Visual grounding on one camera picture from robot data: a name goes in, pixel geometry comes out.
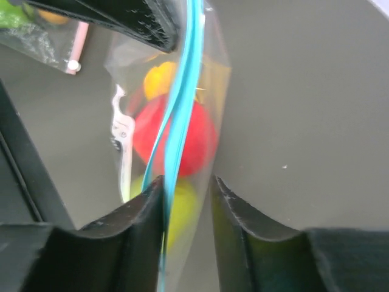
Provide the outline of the clear zip bag blue seal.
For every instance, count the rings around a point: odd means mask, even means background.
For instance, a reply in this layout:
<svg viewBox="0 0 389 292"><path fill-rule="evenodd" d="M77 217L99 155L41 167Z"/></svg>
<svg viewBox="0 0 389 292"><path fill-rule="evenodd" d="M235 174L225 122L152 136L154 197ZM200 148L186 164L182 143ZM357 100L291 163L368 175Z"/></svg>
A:
<svg viewBox="0 0 389 292"><path fill-rule="evenodd" d="M106 59L112 77L111 140L119 151L118 177L122 203L127 203L158 177L163 179L164 212L156 291L175 291L187 261L211 177L213 159L198 173L180 177L185 140L195 102L208 111L218 133L224 114L231 67L217 13L209 1L171 1L179 20L179 42L173 52L162 52L116 33ZM148 102L143 80L166 61L177 69L165 104L159 132L147 164L133 147L135 119ZM199 212L174 251L167 253L168 229L178 178L188 179L199 198Z"/></svg>

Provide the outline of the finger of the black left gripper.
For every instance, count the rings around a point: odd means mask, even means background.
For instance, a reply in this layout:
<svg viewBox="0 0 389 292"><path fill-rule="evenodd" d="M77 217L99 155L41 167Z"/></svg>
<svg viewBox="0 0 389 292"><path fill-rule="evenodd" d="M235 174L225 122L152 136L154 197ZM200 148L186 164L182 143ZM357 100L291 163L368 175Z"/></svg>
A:
<svg viewBox="0 0 389 292"><path fill-rule="evenodd" d="M25 3L120 32L162 52L173 52L179 42L179 20L171 1L51 0Z"/></svg>

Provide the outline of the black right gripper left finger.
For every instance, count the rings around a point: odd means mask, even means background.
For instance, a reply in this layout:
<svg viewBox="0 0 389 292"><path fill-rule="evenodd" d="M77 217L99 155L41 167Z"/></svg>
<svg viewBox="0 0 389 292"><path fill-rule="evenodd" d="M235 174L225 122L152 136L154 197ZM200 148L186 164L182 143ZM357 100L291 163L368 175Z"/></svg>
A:
<svg viewBox="0 0 389 292"><path fill-rule="evenodd" d="M156 291L164 188L140 195L80 230L1 225L2 291Z"/></svg>

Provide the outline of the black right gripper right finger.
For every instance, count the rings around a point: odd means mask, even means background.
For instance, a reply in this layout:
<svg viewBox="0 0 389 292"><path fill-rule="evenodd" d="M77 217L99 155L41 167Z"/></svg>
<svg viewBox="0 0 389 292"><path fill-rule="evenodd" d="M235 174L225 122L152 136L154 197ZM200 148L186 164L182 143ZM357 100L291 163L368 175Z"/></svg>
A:
<svg viewBox="0 0 389 292"><path fill-rule="evenodd" d="M213 233L221 291L387 291L388 232L287 227L214 176Z"/></svg>

